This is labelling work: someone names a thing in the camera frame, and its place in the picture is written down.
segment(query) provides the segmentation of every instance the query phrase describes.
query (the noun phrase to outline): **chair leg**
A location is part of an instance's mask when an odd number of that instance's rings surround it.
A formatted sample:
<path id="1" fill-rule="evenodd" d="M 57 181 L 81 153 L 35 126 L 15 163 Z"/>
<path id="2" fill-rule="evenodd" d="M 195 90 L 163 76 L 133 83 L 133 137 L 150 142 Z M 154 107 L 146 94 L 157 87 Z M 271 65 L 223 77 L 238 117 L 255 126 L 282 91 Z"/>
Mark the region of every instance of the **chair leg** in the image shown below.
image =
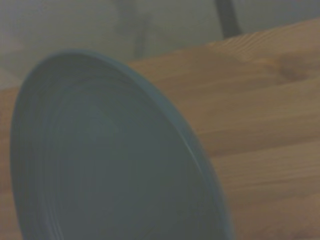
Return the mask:
<path id="1" fill-rule="evenodd" d="M 232 0 L 213 0 L 219 16 L 222 34 L 225 39 L 240 35 L 236 11 Z"/>

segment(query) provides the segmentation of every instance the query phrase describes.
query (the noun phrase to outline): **gray wall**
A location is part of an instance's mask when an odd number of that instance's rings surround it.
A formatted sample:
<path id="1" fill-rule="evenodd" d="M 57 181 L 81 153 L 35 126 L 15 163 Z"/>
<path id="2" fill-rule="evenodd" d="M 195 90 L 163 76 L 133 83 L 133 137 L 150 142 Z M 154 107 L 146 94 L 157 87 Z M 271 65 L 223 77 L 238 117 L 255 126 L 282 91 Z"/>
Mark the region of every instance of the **gray wall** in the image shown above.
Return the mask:
<path id="1" fill-rule="evenodd" d="M 320 17 L 320 0 L 233 0 L 233 4 L 244 33 Z"/>
<path id="2" fill-rule="evenodd" d="M 320 0 L 233 3 L 244 33 L 320 16 Z M 128 62 L 222 38 L 214 0 L 2 0 L 0 88 L 21 83 L 38 61 L 62 49 Z"/>

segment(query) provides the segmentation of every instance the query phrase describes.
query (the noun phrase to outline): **blue plate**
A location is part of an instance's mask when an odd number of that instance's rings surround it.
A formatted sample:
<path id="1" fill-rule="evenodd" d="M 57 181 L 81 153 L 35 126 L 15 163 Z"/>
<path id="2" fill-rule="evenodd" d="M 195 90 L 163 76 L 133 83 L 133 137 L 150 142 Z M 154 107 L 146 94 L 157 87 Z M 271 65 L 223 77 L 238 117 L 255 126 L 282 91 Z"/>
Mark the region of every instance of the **blue plate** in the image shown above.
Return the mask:
<path id="1" fill-rule="evenodd" d="M 11 177 L 25 240 L 231 240 L 223 193 L 187 122 L 108 57 L 42 61 L 18 95 Z"/>

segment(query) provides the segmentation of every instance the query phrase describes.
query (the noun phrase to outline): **table surface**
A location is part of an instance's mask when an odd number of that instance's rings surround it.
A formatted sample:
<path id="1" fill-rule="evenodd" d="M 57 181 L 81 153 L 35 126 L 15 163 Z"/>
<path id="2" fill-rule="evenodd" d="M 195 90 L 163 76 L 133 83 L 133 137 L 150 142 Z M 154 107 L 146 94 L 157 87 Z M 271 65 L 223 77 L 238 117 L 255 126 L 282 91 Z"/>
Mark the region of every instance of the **table surface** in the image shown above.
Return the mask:
<path id="1" fill-rule="evenodd" d="M 214 165 L 238 240 L 320 239 L 320 18 L 136 61 Z M 0 91 L 0 240 L 20 240 L 10 183 L 18 88 Z"/>

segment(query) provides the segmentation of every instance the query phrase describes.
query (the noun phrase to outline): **wood grain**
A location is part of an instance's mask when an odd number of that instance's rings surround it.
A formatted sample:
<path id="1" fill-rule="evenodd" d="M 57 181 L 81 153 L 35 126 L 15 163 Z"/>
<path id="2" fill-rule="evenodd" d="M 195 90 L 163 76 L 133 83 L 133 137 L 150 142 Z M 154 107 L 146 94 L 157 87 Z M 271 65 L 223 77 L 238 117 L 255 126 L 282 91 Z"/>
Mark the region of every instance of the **wood grain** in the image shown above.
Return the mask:
<path id="1" fill-rule="evenodd" d="M 132 62 L 176 105 L 223 185 L 239 240 L 320 239 L 320 19 Z M 0 92 L 0 240 L 20 240 Z"/>

